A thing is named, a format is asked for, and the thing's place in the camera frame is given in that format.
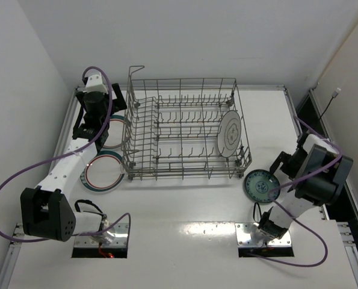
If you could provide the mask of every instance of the blue patterned plate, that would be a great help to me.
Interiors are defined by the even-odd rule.
[[[243,187],[247,195],[259,203],[271,203],[280,195],[280,190],[268,194],[274,188],[279,187],[278,179],[266,170],[253,170],[244,179]]]

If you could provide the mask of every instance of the red wire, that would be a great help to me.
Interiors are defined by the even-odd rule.
[[[99,245],[99,253],[100,255],[103,255],[105,258],[107,258],[106,254],[101,250],[101,244]]]

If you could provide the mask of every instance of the plate with red rim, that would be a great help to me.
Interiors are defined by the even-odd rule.
[[[115,189],[123,180],[122,156],[113,151],[100,151],[92,159],[80,180],[84,187],[96,193],[104,193]]]
[[[112,115],[108,130],[108,138],[103,145],[104,149],[118,149],[122,146],[123,126],[125,118],[123,116]]]

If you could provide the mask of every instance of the wire dish rack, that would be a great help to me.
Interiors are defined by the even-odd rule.
[[[252,158],[236,79],[133,79],[143,68],[129,68],[122,135],[128,178],[241,178]],[[241,143],[224,158],[217,136],[220,121],[230,110],[241,116]]]

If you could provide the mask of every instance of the white plate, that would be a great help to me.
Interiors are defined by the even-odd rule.
[[[241,139],[241,119],[239,114],[234,111],[228,111],[219,124],[217,135],[217,148],[222,157],[229,158],[233,155]]]
[[[116,188],[124,178],[122,157],[113,151],[101,151],[80,176],[82,184],[91,191],[105,192]]]
[[[124,125],[124,117],[113,115],[111,116],[109,130],[108,130],[108,138],[103,146],[104,149],[117,149],[122,145],[122,137],[123,137],[123,125]]]

